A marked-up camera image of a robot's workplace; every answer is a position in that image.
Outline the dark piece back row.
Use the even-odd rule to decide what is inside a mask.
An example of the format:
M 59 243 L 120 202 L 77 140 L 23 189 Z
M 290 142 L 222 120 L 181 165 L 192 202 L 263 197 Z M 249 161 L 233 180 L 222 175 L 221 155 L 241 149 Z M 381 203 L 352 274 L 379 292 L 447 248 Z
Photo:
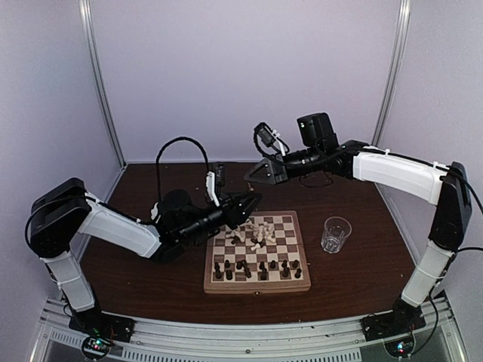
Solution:
M 251 270 L 249 269 L 248 264 L 247 264 L 247 262 L 244 259 L 243 260 L 239 260 L 236 263 L 236 269 L 237 270 L 242 270 L 244 272 L 244 275 L 245 275 L 246 278 L 250 278 L 251 277 Z

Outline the dark tall king piece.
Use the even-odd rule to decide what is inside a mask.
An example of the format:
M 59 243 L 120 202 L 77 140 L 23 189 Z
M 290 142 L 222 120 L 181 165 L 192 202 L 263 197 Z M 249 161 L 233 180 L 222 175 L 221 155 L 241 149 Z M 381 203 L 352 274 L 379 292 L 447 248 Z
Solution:
M 263 269 L 260 273 L 260 279 L 262 281 L 266 281 L 268 279 L 268 271 L 266 269 Z

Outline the dark chess knight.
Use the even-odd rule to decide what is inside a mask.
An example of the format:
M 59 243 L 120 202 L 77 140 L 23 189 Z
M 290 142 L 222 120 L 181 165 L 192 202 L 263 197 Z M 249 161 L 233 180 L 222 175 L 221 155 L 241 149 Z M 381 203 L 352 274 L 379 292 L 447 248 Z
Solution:
M 282 277 L 283 278 L 288 278 L 291 274 L 291 271 L 288 267 L 284 267 L 282 271 Z

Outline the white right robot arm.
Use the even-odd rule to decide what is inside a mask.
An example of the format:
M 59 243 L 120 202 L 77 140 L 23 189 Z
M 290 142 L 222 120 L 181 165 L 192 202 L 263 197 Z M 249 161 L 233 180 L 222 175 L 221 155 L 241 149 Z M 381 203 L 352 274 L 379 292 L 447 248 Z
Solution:
M 426 250 L 387 316 L 392 332 L 404 332 L 463 243 L 472 215 L 465 167 L 420 161 L 356 140 L 340 144 L 325 112 L 298 118 L 297 125 L 305 148 L 278 148 L 272 155 L 264 149 L 279 142 L 278 134 L 264 122 L 254 128 L 254 145 L 263 159 L 245 174 L 246 181 L 278 185 L 324 171 L 398 189 L 436 207 Z

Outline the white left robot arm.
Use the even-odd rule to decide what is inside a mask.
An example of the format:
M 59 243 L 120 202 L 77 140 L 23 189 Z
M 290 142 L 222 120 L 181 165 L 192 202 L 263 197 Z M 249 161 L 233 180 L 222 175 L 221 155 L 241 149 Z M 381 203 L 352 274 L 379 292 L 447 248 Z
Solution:
M 84 182 L 68 179 L 38 198 L 26 221 L 27 246 L 48 267 L 80 324 L 93 335 L 108 329 L 108 317 L 99 311 L 97 298 L 78 260 L 70 251 L 77 234 L 90 235 L 125 248 L 154 262 L 170 262 L 186 246 L 198 245 L 236 229 L 248 220 L 262 196 L 256 192 L 221 193 L 209 189 L 210 201 L 196 207 L 183 189 L 163 196 L 149 220 L 127 215 L 87 191 Z

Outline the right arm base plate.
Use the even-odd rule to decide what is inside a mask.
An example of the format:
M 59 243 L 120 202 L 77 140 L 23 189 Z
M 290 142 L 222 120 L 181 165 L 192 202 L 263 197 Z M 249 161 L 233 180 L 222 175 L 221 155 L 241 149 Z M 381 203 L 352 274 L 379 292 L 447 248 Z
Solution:
M 410 318 L 395 311 L 370 314 L 362 318 L 360 322 L 367 342 L 388 339 L 389 337 L 413 332 L 426 326 L 426 320 L 421 313 L 417 313 Z

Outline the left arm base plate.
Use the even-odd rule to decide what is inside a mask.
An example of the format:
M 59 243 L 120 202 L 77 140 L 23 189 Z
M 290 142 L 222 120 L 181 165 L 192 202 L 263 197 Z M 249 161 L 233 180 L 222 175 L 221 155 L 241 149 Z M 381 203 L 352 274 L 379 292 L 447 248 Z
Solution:
M 104 313 L 88 316 L 76 314 L 69 321 L 69 328 L 72 330 L 115 342 L 130 342 L 134 326 L 135 321 L 132 318 Z

